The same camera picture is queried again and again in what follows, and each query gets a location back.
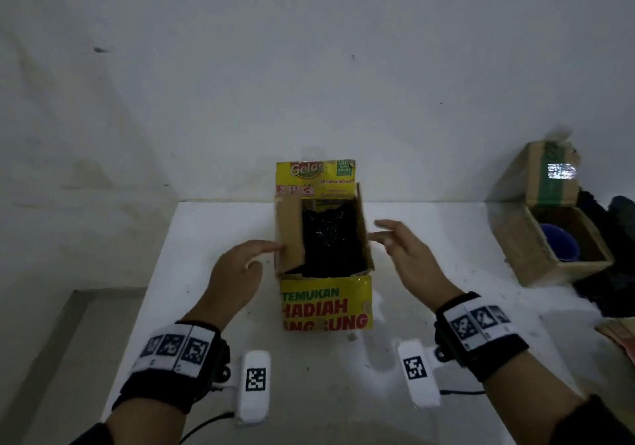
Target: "blue bowl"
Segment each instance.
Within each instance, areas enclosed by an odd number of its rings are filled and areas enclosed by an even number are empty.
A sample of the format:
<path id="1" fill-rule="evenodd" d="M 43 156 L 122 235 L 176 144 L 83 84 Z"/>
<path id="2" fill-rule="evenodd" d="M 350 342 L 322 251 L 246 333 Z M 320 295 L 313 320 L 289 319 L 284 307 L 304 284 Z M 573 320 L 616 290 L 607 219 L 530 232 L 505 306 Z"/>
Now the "blue bowl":
<path id="1" fill-rule="evenodd" d="M 553 224 L 541 224 L 540 229 L 545 233 L 547 244 L 560 261 L 580 261 L 580 245 L 573 236 Z"/>

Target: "wristband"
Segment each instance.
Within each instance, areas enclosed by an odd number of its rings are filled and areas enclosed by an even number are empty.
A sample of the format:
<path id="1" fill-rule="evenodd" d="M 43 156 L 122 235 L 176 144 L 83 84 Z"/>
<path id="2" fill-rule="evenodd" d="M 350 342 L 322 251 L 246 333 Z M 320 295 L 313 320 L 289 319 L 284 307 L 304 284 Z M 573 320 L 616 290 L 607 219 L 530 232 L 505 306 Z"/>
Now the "wristband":
<path id="1" fill-rule="evenodd" d="M 480 382 L 529 348 L 498 305 L 469 292 L 436 312 L 435 342 Z"/>
<path id="2" fill-rule="evenodd" d="M 187 414 L 229 363 L 229 348 L 215 326 L 179 321 L 151 334 L 112 409 L 147 398 Z"/>

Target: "white table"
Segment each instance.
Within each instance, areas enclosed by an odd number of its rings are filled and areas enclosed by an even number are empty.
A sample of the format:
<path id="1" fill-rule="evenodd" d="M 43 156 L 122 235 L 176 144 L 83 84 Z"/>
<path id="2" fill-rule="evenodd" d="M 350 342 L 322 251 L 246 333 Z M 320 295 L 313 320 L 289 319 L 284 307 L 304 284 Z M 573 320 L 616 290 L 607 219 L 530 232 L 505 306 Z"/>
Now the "white table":
<path id="1" fill-rule="evenodd" d="M 492 235 L 481 203 L 369 203 L 374 219 L 400 219 L 427 242 L 448 277 L 465 290 L 499 301 L 532 352 L 575 388 L 540 314 L 592 310 L 568 288 L 525 289 L 515 280 Z M 172 219 L 139 316 L 104 410 L 112 406 L 128 370 L 156 328 L 179 319 L 202 295 L 216 259 L 246 239 L 274 238 L 271 203 L 181 203 Z M 375 328 L 369 331 L 284 331 L 273 258 L 264 260 L 256 297 L 224 332 L 233 356 L 271 353 L 271 409 L 262 425 L 236 428 L 224 420 L 196 433 L 189 444 L 512 443 L 483 396 L 443 397 L 440 408 L 415 409 L 394 353 L 402 339 L 433 344 L 433 314 L 398 281 L 383 249 L 373 244 Z M 450 363 L 435 372 L 440 388 L 477 390 L 469 372 Z M 234 392 L 211 393 L 196 404 L 186 430 L 234 409 Z"/>

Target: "cable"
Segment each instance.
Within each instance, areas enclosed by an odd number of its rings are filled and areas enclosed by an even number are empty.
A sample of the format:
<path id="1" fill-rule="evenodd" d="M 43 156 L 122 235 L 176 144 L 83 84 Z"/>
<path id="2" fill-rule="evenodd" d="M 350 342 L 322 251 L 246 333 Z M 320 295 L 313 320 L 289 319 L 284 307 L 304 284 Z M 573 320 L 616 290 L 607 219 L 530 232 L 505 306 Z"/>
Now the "cable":
<path id="1" fill-rule="evenodd" d="M 201 430 L 202 427 L 210 425 L 211 422 L 215 422 L 217 420 L 222 420 L 223 418 L 234 418 L 234 415 L 235 415 L 235 413 L 233 411 L 226 411 L 225 413 L 221 413 L 220 415 L 218 415 L 218 416 L 216 416 L 214 418 L 210 418 L 209 420 L 206 420 L 205 422 L 202 422 L 201 425 L 197 426 L 194 430 L 192 430 L 191 432 L 187 433 L 185 437 L 181 438 L 181 441 L 179 441 L 179 445 L 181 443 L 183 443 L 184 441 L 186 441 L 189 437 L 194 435 L 196 432 Z"/>
<path id="2" fill-rule="evenodd" d="M 441 395 L 484 395 L 485 390 L 479 390 L 478 392 L 464 392 L 462 390 L 439 390 Z"/>

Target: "gray floor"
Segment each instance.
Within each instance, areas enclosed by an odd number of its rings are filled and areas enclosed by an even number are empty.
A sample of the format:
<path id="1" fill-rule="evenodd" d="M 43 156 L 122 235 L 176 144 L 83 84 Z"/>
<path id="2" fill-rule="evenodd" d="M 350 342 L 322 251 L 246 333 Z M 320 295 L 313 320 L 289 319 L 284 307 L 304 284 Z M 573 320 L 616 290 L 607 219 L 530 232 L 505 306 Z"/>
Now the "gray floor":
<path id="1" fill-rule="evenodd" d="M 99 420 L 142 300 L 136 292 L 89 302 L 21 445 L 68 445 Z"/>

